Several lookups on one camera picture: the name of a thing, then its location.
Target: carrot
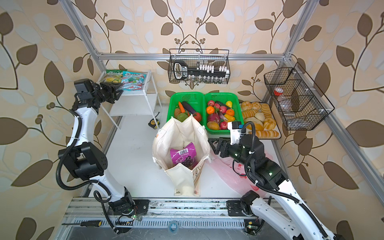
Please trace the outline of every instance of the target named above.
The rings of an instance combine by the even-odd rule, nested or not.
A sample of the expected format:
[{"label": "carrot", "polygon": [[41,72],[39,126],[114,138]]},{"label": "carrot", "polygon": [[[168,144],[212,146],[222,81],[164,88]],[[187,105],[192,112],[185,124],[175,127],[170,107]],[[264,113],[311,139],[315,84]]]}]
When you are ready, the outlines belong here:
[{"label": "carrot", "polygon": [[179,108],[180,108],[182,113],[185,113],[185,109],[184,109],[183,105],[181,104],[181,102],[179,102]]}]

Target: wall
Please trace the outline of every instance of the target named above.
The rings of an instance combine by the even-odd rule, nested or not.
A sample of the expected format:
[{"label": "wall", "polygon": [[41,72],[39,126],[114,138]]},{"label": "wall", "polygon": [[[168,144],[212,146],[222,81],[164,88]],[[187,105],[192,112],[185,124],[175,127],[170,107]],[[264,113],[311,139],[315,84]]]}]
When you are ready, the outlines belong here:
[{"label": "wall", "polygon": [[[169,53],[170,48],[283,53],[305,2],[74,0],[73,4],[96,48],[104,53]],[[169,83],[166,61],[107,62],[109,69],[152,70],[162,102],[169,102],[174,92],[190,90],[232,92],[241,100],[256,100],[255,95],[262,98],[266,90],[257,79],[276,65],[274,61],[231,61],[228,85],[185,85]]]},{"label": "wall", "polygon": [[[293,57],[381,175],[383,9],[383,1],[321,0]],[[384,209],[327,125],[284,135],[278,142],[289,174],[316,216],[347,240],[382,239]]]},{"label": "wall", "polygon": [[[73,81],[97,80],[100,71],[57,1],[0,1],[0,34],[2,239],[52,239],[81,193],[63,191],[55,180],[58,150],[72,132]],[[103,111],[96,123],[101,148],[112,123]],[[66,169],[62,177],[78,183]]]}]

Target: white floor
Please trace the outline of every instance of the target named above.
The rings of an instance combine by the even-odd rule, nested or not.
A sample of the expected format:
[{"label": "white floor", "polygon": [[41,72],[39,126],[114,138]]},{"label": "white floor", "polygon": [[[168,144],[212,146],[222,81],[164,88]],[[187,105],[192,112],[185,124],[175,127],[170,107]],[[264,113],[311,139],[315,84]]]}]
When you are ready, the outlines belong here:
[{"label": "white floor", "polygon": [[[160,127],[166,122],[167,113],[168,106],[165,105],[161,118],[157,117],[160,119]],[[132,197],[178,197],[174,196],[174,185],[170,178],[162,169],[158,169],[152,160],[152,142],[157,130],[148,126],[150,119],[151,116],[141,115],[126,116],[122,120],[121,129],[116,131],[107,152],[108,170],[128,189]],[[262,140],[262,142],[265,151],[278,163],[272,141]],[[203,198],[241,197],[208,164],[204,165],[200,176],[200,192]]]}]

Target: barcode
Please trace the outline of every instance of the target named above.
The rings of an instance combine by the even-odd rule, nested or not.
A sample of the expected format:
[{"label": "barcode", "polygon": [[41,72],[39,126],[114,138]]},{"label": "barcode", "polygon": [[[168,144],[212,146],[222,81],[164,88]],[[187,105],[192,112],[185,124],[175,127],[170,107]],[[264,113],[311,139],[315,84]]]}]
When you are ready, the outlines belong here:
[{"label": "barcode", "polygon": [[188,148],[183,149],[183,150],[180,150],[180,151],[179,151],[179,154],[180,154],[180,155],[183,155],[183,154],[185,154],[185,153],[187,153],[187,152],[188,152]]}]

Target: blue tape roll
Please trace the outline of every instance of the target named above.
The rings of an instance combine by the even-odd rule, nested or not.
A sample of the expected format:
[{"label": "blue tape roll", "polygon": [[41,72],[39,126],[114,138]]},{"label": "blue tape roll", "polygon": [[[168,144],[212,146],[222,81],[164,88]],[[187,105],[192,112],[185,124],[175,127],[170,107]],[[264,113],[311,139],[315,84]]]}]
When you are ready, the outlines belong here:
[{"label": "blue tape roll", "polygon": [[177,232],[179,231],[179,224],[177,223],[177,221],[171,221],[168,224],[168,231],[173,235],[177,234]]}]

